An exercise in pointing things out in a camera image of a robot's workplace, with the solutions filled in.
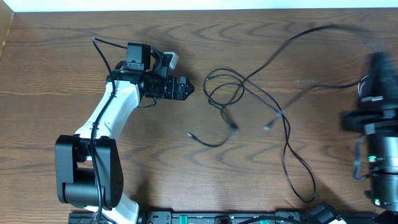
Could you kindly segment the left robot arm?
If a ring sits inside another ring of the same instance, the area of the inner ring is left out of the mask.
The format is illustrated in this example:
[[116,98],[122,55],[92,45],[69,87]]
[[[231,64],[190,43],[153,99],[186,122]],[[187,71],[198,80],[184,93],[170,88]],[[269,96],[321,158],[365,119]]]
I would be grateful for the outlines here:
[[187,77],[169,75],[175,52],[128,43],[126,58],[108,69],[105,92],[86,123],[55,142],[60,202],[93,213],[91,223],[139,223],[139,204],[124,193],[117,142],[130,114],[144,97],[183,101],[194,92]]

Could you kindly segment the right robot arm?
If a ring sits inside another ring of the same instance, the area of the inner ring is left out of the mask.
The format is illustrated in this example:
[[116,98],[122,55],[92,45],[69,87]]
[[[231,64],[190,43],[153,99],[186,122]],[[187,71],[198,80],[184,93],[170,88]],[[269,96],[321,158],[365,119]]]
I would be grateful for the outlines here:
[[397,69],[387,52],[369,56],[358,83],[358,109],[341,115],[345,131],[359,133],[353,179],[369,181],[364,192],[384,211],[374,223],[397,223]]

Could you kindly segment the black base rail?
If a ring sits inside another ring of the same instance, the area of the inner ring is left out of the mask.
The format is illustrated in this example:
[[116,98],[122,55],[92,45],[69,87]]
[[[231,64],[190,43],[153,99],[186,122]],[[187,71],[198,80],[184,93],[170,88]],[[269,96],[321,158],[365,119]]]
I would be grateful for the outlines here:
[[[259,216],[271,216],[271,217],[281,217],[287,218],[289,220],[297,220],[300,222],[305,222],[306,217],[302,212],[288,212],[288,211],[278,211],[274,213],[176,213],[168,211],[154,211],[146,212],[145,215],[139,215],[137,223],[163,223],[163,224],[180,224],[180,223],[201,223],[201,224],[214,224],[226,223],[226,221],[231,221],[231,223],[240,223],[250,218],[257,218]],[[69,224],[83,224],[92,223],[92,213],[70,213],[67,223]],[[341,214],[342,219],[346,223],[374,223],[377,214],[375,213],[351,213],[351,214]],[[255,223],[288,223],[278,220],[263,220]]]

